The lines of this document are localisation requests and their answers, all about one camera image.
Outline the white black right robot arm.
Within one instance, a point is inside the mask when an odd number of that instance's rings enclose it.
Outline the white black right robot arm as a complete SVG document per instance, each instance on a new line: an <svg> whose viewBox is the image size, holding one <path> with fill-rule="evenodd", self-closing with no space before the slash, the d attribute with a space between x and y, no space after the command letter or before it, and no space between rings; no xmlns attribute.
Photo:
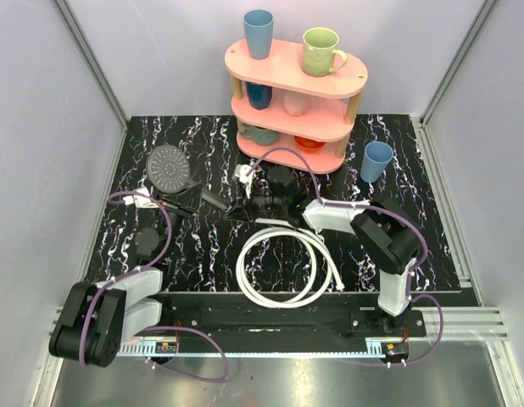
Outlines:
<svg viewBox="0 0 524 407"><path fill-rule="evenodd" d="M379 274L376 326L380 333L394 336L406 325L405 315L413 303L410 280L427 257L426 239L391 201L335 201L320 195L310 197L291 186L291 172L275 167L268 175L270 187L254 192L254 168L240 164L233 178L242 187L230 217L262 226L244 243L235 273L242 293L253 303L268 309L294 309L311 304L331 282L344 289L337 262L330 254L321 231L338 231L355 236L368 253ZM256 244L274 237L293 237L308 251L311 271L305 288L284 302L271 300L256 291L246 272L245 257Z"/></svg>

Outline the grey shower head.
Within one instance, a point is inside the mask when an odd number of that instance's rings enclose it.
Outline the grey shower head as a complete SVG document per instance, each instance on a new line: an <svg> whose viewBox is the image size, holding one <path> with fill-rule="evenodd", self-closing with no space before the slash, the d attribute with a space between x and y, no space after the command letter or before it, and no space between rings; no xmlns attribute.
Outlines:
<svg viewBox="0 0 524 407"><path fill-rule="evenodd" d="M201 183L191 178L190 164L185 153L176 146L164 144L154 148L148 155L147 176L160 192L177 195L201 187L200 196L206 203L221 211L227 211L230 203L214 194Z"/></svg>

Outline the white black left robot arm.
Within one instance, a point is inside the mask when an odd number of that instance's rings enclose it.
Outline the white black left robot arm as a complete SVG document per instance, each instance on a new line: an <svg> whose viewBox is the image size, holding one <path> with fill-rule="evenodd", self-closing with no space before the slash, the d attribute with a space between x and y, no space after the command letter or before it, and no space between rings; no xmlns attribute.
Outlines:
<svg viewBox="0 0 524 407"><path fill-rule="evenodd" d="M164 301L155 298L164 281L164 272L157 264L169 251L173 233L187 213L175 209L169 201L153 198L145 187L114 192L109 202L159 209L164 230L142 230L142 241L137 247L151 258L146 265L106 282L77 282L70 289L51 333L48 351L54 357L76 360L83 366L106 367L120 346L138 333L151 331L163 336L174 324L174 316L164 309Z"/></svg>

